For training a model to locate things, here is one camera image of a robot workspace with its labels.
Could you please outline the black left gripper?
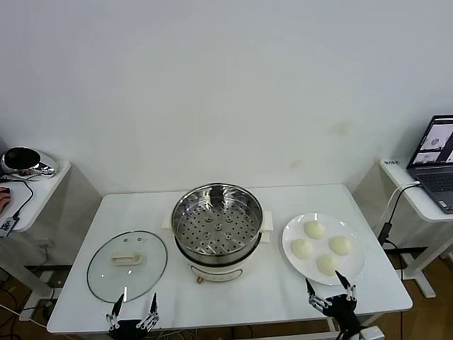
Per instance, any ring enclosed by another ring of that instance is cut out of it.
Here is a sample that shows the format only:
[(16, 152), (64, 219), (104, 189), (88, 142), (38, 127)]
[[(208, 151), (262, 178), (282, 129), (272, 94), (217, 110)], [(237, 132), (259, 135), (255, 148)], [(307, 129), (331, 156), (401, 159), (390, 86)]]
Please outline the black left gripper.
[(108, 332), (108, 336), (114, 340), (141, 340), (147, 336), (147, 331), (151, 331), (159, 321), (157, 294), (154, 293), (149, 314), (142, 321), (139, 319), (118, 321), (123, 300), (124, 295), (122, 294), (114, 303), (111, 313), (106, 315), (109, 329), (112, 329)]

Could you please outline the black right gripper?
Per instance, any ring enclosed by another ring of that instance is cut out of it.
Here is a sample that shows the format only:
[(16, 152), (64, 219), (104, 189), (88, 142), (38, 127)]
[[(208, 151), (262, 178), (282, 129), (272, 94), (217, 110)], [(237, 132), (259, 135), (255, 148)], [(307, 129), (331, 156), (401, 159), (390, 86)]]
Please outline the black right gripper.
[(335, 271), (341, 285), (346, 289), (347, 294), (335, 295), (324, 299), (319, 297), (308, 278), (305, 278), (308, 292), (309, 304), (323, 315), (334, 318), (343, 332), (357, 331), (357, 317), (355, 308), (357, 306), (356, 285), (353, 285), (339, 271)]

